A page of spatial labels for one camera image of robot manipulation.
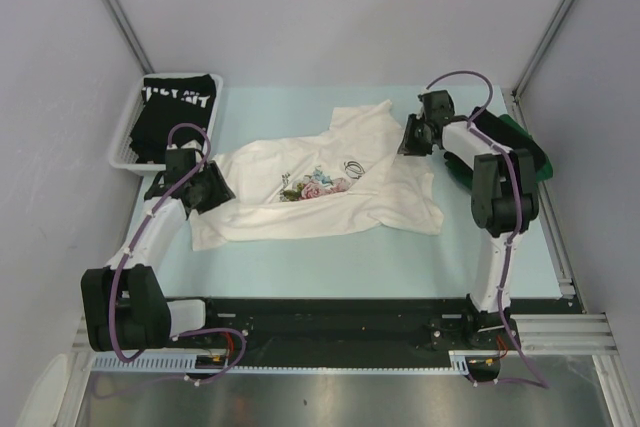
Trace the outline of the right rear aluminium post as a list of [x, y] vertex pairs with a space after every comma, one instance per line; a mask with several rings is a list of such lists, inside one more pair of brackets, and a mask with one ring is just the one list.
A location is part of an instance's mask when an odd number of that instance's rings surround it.
[[543, 34], [537, 42], [532, 54], [528, 58], [524, 69], [519, 74], [515, 85], [511, 90], [511, 95], [515, 101], [520, 101], [526, 92], [531, 80], [539, 70], [547, 54], [550, 52], [556, 38], [561, 32], [564, 24], [572, 13], [578, 0], [559, 0]]

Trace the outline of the white plastic laundry basket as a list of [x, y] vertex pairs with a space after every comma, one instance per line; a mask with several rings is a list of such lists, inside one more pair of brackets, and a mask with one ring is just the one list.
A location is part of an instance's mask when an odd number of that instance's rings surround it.
[[[134, 86], [121, 115], [109, 150], [110, 165], [116, 169], [125, 169], [141, 176], [152, 175], [163, 171], [165, 169], [165, 155], [163, 164], [140, 164], [136, 162], [137, 155], [129, 146], [131, 141], [129, 134], [142, 111], [141, 87], [143, 79], [146, 77], [188, 77], [203, 74], [210, 73], [163, 73], [150, 74], [142, 77]], [[212, 138], [213, 125], [217, 114], [221, 89], [223, 87], [223, 79], [215, 74], [210, 75], [217, 85], [217, 97], [214, 102], [213, 113], [207, 130], [203, 131], [200, 127], [191, 123], [175, 125], [169, 132], [166, 149], [169, 145], [173, 145], [178, 148], [188, 146], [203, 150], [205, 148], [205, 141]]]

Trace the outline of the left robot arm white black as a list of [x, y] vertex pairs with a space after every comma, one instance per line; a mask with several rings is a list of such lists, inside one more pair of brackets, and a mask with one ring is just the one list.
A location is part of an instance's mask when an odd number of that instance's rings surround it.
[[221, 323], [200, 298], [169, 300], [156, 271], [175, 235], [192, 213], [203, 214], [235, 198], [219, 168], [194, 147], [166, 150], [165, 170], [144, 195], [134, 233], [103, 268], [89, 269], [80, 287], [89, 344], [130, 362], [137, 353], [161, 349], [186, 332], [197, 345], [214, 344]]

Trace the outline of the white floral print t-shirt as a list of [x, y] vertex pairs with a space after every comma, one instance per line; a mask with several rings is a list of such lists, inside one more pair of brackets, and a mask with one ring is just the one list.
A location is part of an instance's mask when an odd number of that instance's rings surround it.
[[336, 107], [316, 136], [257, 140], [215, 156], [233, 200], [190, 217], [196, 251], [229, 242], [339, 236], [387, 226], [437, 235], [430, 166], [397, 150], [393, 104]]

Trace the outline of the black t-shirt white lettering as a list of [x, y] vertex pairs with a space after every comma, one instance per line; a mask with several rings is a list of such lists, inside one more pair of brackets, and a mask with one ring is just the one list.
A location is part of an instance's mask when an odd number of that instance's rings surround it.
[[168, 135], [181, 123], [206, 131], [217, 97], [210, 74], [188, 77], [146, 77], [141, 87], [142, 111], [129, 137], [137, 163], [163, 164]]

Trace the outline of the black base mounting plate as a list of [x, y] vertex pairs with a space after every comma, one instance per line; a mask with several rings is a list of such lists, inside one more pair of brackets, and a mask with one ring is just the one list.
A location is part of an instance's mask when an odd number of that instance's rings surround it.
[[503, 331], [475, 331], [453, 299], [224, 299], [204, 301], [208, 329], [242, 332], [240, 366], [411, 369], [445, 365], [452, 350], [497, 348]]

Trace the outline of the folded black t-shirt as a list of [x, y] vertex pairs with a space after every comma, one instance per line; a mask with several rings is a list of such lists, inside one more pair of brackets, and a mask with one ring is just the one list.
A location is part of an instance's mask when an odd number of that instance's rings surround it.
[[504, 146], [528, 150], [533, 156], [538, 182], [544, 182], [553, 177], [553, 167], [545, 151], [508, 114], [496, 116], [485, 110], [473, 120], [473, 124], [477, 130]]

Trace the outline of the left rear aluminium post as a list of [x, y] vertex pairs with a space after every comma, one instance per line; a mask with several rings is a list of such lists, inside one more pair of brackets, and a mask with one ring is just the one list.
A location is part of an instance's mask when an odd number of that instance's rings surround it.
[[134, 26], [120, 0], [101, 0], [111, 20], [115, 24], [125, 44], [144, 74], [152, 74], [154, 68]]

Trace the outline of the folded green t-shirt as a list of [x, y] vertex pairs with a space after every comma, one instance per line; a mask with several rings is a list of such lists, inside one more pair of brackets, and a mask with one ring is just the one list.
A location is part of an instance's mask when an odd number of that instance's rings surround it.
[[[481, 132], [505, 146], [513, 149], [524, 148], [528, 150], [533, 156], [537, 182], [544, 182], [553, 177], [553, 166], [546, 152], [509, 114], [495, 116], [485, 111], [477, 117], [475, 126]], [[470, 192], [473, 178], [471, 168], [448, 151], [444, 153], [444, 159], [445, 166], [452, 178]]]

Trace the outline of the aluminium front frame rail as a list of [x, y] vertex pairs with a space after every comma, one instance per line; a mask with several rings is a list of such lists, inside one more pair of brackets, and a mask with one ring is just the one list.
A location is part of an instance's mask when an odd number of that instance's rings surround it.
[[391, 355], [410, 351], [469, 352], [487, 355], [498, 351], [552, 354], [559, 351], [611, 351], [614, 342], [602, 316], [517, 314], [513, 335], [489, 350], [452, 347], [452, 328], [433, 333], [433, 323], [444, 324], [461, 314], [427, 312], [302, 312], [302, 313], [224, 313], [213, 317], [196, 331], [182, 333], [161, 350], [210, 350], [228, 348], [239, 353], [245, 348], [251, 355], [275, 352], [290, 357], [296, 351], [326, 353], [342, 357], [371, 353]]

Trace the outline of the aluminium post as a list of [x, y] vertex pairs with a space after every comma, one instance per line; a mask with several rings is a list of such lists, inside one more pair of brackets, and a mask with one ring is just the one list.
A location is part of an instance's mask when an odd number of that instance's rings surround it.
[[154, 68], [134, 26], [120, 0], [101, 0], [111, 20], [115, 24], [125, 44], [144, 74], [152, 74]]
[[537, 42], [532, 54], [528, 58], [524, 69], [519, 74], [515, 85], [511, 90], [511, 95], [515, 101], [520, 101], [526, 92], [531, 80], [539, 70], [547, 54], [550, 52], [556, 38], [561, 32], [564, 24], [572, 13], [578, 0], [559, 0], [543, 34]]

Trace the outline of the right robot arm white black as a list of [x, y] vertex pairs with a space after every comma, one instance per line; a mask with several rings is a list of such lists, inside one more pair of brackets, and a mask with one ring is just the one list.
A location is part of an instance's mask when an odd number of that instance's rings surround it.
[[452, 328], [452, 347], [489, 350], [514, 334], [510, 319], [511, 262], [539, 214], [537, 166], [541, 153], [524, 134], [495, 115], [475, 109], [458, 115], [445, 90], [427, 91], [409, 116], [398, 149], [427, 156], [435, 148], [471, 172], [471, 214], [482, 232], [473, 289], [460, 318], [433, 323], [433, 333]]

